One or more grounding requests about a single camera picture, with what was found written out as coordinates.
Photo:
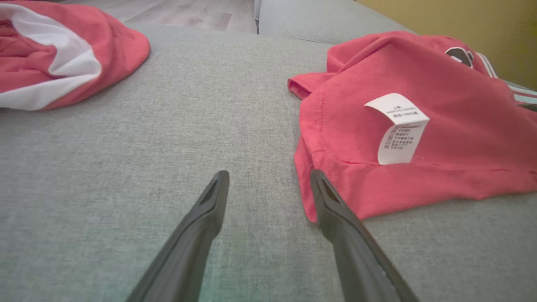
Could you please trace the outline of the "red basketball jersey top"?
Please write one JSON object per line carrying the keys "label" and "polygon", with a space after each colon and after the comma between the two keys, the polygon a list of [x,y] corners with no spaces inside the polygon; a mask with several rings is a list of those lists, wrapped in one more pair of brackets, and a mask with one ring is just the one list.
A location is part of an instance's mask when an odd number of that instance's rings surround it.
{"label": "red basketball jersey top", "polygon": [[302,202],[321,170],[361,219],[454,198],[537,192],[537,93],[507,84],[448,36],[384,32],[332,46],[299,74]]}

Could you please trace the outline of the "red jersey number 23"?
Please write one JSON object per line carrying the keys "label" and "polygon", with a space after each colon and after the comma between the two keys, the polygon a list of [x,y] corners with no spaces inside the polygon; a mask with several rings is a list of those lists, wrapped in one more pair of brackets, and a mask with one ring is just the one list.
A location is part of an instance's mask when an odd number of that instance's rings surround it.
{"label": "red jersey number 23", "polygon": [[0,0],[0,109],[77,104],[130,76],[149,53],[146,36],[93,6]]}

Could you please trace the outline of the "small grey sofa seat cushion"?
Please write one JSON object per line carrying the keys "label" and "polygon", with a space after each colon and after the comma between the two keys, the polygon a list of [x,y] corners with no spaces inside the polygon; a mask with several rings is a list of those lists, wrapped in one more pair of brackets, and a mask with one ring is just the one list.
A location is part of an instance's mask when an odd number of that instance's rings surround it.
{"label": "small grey sofa seat cushion", "polygon": [[262,36],[341,44],[369,34],[413,31],[355,0],[254,0]]}

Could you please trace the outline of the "yellow sofa back cushion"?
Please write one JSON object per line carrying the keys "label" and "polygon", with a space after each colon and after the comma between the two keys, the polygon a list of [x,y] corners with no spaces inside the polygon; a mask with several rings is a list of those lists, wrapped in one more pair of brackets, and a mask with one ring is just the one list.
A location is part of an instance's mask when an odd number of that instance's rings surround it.
{"label": "yellow sofa back cushion", "polygon": [[357,0],[419,34],[450,36],[537,90],[537,0]]}

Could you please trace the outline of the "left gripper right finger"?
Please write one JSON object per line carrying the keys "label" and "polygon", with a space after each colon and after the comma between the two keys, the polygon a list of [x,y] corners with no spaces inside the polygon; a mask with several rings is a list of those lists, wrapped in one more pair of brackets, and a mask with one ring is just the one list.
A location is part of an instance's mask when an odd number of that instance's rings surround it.
{"label": "left gripper right finger", "polygon": [[310,175],[317,223],[334,250],[345,302],[420,302],[321,170]]}

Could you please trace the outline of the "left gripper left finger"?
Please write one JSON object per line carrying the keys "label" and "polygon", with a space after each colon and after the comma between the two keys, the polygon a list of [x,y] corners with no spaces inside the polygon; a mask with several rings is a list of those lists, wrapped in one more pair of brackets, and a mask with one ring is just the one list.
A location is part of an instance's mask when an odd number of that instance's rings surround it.
{"label": "left gripper left finger", "polygon": [[229,173],[217,172],[126,302],[198,302],[211,244],[222,229]]}

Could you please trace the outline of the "grey and yellow sofa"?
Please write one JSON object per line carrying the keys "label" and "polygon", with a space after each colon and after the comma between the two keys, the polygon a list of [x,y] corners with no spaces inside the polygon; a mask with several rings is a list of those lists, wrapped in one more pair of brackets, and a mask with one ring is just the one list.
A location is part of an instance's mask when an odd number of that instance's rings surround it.
{"label": "grey and yellow sofa", "polygon": [[126,302],[220,170],[200,302],[344,302],[303,208],[287,87],[326,71],[330,44],[127,27],[150,53],[125,80],[60,109],[0,109],[0,302]]}

